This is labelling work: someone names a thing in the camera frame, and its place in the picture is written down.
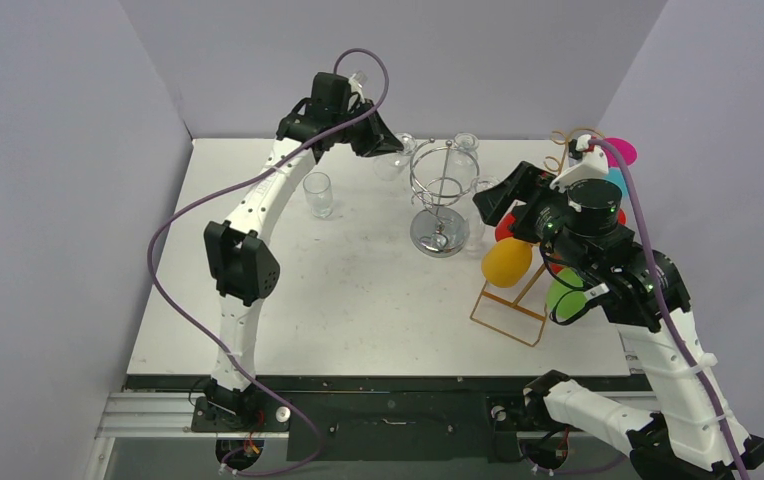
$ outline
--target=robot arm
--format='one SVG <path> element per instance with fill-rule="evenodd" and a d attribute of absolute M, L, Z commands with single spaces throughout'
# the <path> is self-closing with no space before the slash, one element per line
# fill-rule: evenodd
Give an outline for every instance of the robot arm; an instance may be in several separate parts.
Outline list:
<path fill-rule="evenodd" d="M 673 263 L 654 252 L 656 277 L 665 303 L 698 366 L 690 367 L 663 325 L 653 281 L 634 233 L 617 223 L 620 191 L 596 178 L 599 147 L 584 151 L 576 170 L 555 177 L 522 162 L 494 189 L 474 202 L 487 224 L 496 225 L 514 201 L 513 236 L 539 243 L 546 261 L 555 252 L 582 278 L 587 308 L 601 306 L 610 323 L 631 346 L 661 403 L 661 412 L 629 408 L 580 387 L 560 372 L 550 372 L 524 391 L 526 413 L 553 431 L 565 425 L 584 430 L 632 460 L 644 479 L 732 478 L 733 458 L 709 396 L 696 377 L 706 373 L 724 407 L 738 452 L 747 468 L 764 461 L 764 439 L 750 436 L 735 419 L 711 373 L 714 355 L 700 346 L 688 292 Z M 574 319 L 562 322 L 572 323 Z"/>
<path fill-rule="evenodd" d="M 228 345 L 238 364 L 255 376 L 255 340 L 264 299 L 279 280 L 279 263 L 267 247 L 273 228 L 296 187 L 336 143 L 349 143 L 356 155 L 372 157 L 402 150 L 378 113 L 334 134 L 310 149 L 282 162 L 303 142 L 367 112 L 373 105 L 361 90 L 360 77 L 346 78 L 318 73 L 309 98 L 301 100 L 282 119 L 276 140 L 262 172 L 274 170 L 246 192 L 243 200 L 222 223 L 205 229 L 209 270 L 221 295 L 220 339 Z M 209 403 L 241 419 L 256 411 L 250 381 L 220 350 L 205 387 Z"/>

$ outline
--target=gray wall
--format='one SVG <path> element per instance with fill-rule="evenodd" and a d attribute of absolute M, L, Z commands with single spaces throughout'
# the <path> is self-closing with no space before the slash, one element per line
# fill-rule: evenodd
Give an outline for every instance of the gray wall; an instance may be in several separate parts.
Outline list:
<path fill-rule="evenodd" d="M 364 46 L 391 71 L 392 129 L 521 138 L 595 124 L 665 0 L 121 3 L 194 137 L 272 136 L 314 72 Z M 372 61 L 344 67 L 378 96 Z"/>
<path fill-rule="evenodd" d="M 725 395 L 764 436 L 764 2 L 668 2 L 600 126 L 637 146 L 655 246 L 686 278 Z"/>
<path fill-rule="evenodd" d="M 189 150 L 116 1 L 0 1 L 0 479 L 81 476 Z"/>

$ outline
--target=round metal base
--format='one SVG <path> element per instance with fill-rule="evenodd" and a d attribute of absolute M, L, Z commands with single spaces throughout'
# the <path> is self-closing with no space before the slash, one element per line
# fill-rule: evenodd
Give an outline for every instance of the round metal base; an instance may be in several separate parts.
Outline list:
<path fill-rule="evenodd" d="M 458 253 L 468 236 L 467 221 L 447 207 L 422 210 L 411 221 L 411 241 L 430 257 L 445 258 Z"/>

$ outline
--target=white wall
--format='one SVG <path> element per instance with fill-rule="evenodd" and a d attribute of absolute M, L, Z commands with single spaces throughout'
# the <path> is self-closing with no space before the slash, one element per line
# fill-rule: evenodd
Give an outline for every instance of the white wall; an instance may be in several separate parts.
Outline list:
<path fill-rule="evenodd" d="M 637 146 L 655 246 L 687 281 L 725 395 L 764 436 L 764 2 L 670 0 L 600 126 Z"/>
<path fill-rule="evenodd" d="M 114 0 L 0 0 L 0 479 L 71 479 L 190 141 Z"/>
<path fill-rule="evenodd" d="M 363 46 L 395 131 L 543 136 L 595 124 L 665 0 L 121 0 L 194 137 L 273 135 Z M 349 61 L 371 78 L 372 61 Z"/>

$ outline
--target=white table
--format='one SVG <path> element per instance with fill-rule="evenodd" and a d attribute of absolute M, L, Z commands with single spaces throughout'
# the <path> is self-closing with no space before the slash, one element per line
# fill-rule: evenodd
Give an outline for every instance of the white table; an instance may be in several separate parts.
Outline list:
<path fill-rule="evenodd" d="M 271 144 L 197 140 L 177 208 L 256 174 Z M 545 155 L 560 156 L 561 148 L 547 140 L 483 141 L 479 155 L 482 173 L 502 179 L 521 160 L 541 165 Z M 332 178 L 332 216 L 312 217 L 301 188 L 285 208 L 270 244 L 282 275 L 262 310 L 259 374 L 528 376 L 550 369 L 583 376 L 629 374 L 620 338 L 599 309 L 570 327 L 549 324 L 535 348 L 472 322 L 468 317 L 483 283 L 479 258 L 420 253 L 408 236 L 418 208 L 410 203 L 406 179 L 383 182 L 371 163 L 356 158 L 348 146 L 336 146 L 317 167 Z M 220 308 L 202 233 L 240 198 L 238 193 L 217 199 L 179 219 L 158 269 L 170 294 L 215 331 Z M 493 242 L 488 230 L 486 238 Z M 538 265 L 536 260 L 531 271 Z M 549 282 L 545 275 L 529 297 L 534 303 L 523 305 L 543 309 Z M 128 374 L 208 375 L 216 351 L 153 289 Z"/>

